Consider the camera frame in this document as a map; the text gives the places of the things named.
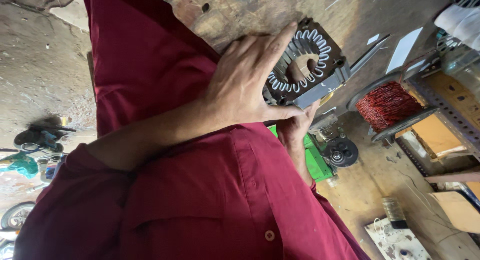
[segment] shirt sleeve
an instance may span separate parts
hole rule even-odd
[[[109,169],[80,144],[37,198],[15,259],[115,258],[129,173]]]

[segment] shirt button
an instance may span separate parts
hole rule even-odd
[[[265,232],[265,239],[267,239],[268,241],[272,241],[273,239],[275,239],[275,233],[271,230],[268,230],[267,232]]]

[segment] copper wire spool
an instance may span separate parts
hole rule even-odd
[[[438,107],[423,107],[398,83],[401,73],[390,73],[358,92],[347,104],[358,110],[377,133],[373,142],[394,135],[433,114]]]
[[[397,82],[375,88],[355,106],[376,133],[423,110],[421,104]]]

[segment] wrist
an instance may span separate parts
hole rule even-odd
[[[218,103],[205,97],[195,100],[194,103],[200,118],[205,120],[213,131],[233,125],[231,118],[223,113],[222,106]]]
[[[279,135],[278,137],[280,143],[285,147],[285,149],[289,150],[289,149],[298,149],[298,148],[301,148],[301,149],[304,149],[304,146],[303,146],[303,137],[302,138],[299,138],[299,137],[296,137],[296,138],[291,138],[291,137],[281,137]]]

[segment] hand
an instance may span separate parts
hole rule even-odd
[[[303,138],[312,124],[315,112],[320,105],[320,100],[315,101],[304,109],[304,115],[293,116],[276,123],[278,139],[287,149],[290,147],[303,146]]]
[[[268,74],[296,30],[297,24],[291,23],[277,36],[247,36],[232,43],[220,59],[203,98],[205,107],[215,113],[215,121],[226,127],[304,115],[296,106],[270,106],[262,96]]]

